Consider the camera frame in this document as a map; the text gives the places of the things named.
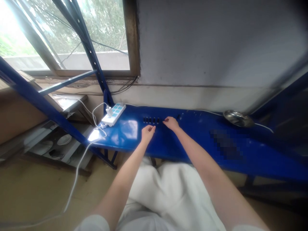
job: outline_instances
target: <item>stainless steel bowl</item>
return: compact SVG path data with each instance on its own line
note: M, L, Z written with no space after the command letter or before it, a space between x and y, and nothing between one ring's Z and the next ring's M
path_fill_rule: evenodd
M224 117L232 124L239 127L252 127L254 121L248 115L243 112L235 110L226 110L224 112Z

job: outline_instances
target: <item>tree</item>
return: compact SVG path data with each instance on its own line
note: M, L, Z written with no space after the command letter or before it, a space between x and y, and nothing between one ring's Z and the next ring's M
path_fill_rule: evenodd
M75 31L52 2L52 0L24 1L35 17L46 38L57 54L71 53L80 43ZM127 50L123 4L120 0L78 0L91 39L114 47ZM0 54L20 55L14 48L8 35L0 34ZM96 52L113 51L113 49L93 44ZM24 47L22 54L33 54L33 50ZM82 45L74 52L85 52Z

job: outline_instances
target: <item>gray wall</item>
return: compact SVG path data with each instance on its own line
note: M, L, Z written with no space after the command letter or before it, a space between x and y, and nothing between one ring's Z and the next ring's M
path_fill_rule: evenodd
M279 0L139 0L143 84L270 87L308 50Z

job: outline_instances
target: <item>power strip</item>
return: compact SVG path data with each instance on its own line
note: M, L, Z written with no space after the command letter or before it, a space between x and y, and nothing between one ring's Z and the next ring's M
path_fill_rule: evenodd
M125 108L126 108L125 104L117 103L112 108L112 112L113 112L112 116L105 115L104 118L102 119L102 122L104 124L109 125L109 126L115 125L115 123L117 122L118 118L120 117L120 115L125 110Z

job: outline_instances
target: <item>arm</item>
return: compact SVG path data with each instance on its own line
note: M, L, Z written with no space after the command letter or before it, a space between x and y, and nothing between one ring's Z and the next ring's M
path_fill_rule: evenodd
M226 230L232 231L237 225L251 225L269 230L206 150L190 138L173 117L167 117L163 123L176 134L183 145Z
M140 144L124 163L106 195L93 211L93 214L99 214L106 219L110 230L116 229L145 150L147 149L154 132L155 126L148 125L142 129L142 139Z

